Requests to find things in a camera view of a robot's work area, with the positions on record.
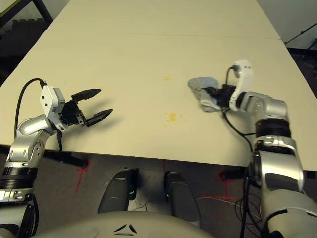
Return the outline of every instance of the table surface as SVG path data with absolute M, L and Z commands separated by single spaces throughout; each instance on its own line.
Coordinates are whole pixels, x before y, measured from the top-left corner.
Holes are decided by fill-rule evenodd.
M 0 142 L 13 142 L 18 95 L 39 77 L 67 101 L 102 89 L 79 103 L 87 118 L 114 109 L 90 128 L 71 126 L 65 151 L 244 166 L 246 142 L 220 113 L 204 113 L 187 86 L 199 76 L 224 83 L 228 67 L 241 58 L 254 67 L 251 91 L 287 103 L 303 168 L 317 170 L 315 97 L 253 0 L 71 1 L 0 88 Z M 235 83 L 233 75 L 229 82 Z M 39 97 L 39 85 L 30 85 L 19 121 L 43 113 Z M 243 132 L 254 131 L 244 113 L 229 119 Z M 58 148 L 55 136 L 46 147 Z

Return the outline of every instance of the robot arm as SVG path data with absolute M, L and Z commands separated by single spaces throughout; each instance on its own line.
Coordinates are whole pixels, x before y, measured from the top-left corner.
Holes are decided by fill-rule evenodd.
M 67 131 L 73 124 L 92 126 L 112 109 L 86 119 L 77 103 L 99 93 L 100 89 L 85 90 L 72 95 L 65 103 L 59 88 L 43 86 L 40 103 L 45 112 L 36 118 L 23 121 L 16 130 L 16 138 L 9 150 L 0 180 L 0 237 L 29 237 L 34 226 L 35 206 L 33 183 L 47 139 L 56 133 Z
M 249 67 L 245 60 L 233 65 L 236 77 L 242 79 L 237 87 L 226 84 L 221 89 L 205 90 L 218 99 L 219 106 L 248 113 L 253 118 L 256 139 L 249 176 L 262 191 L 262 237 L 316 237 L 317 205 L 302 193 L 304 174 L 296 142 L 291 138 L 286 104 L 247 92 L 253 75 Z

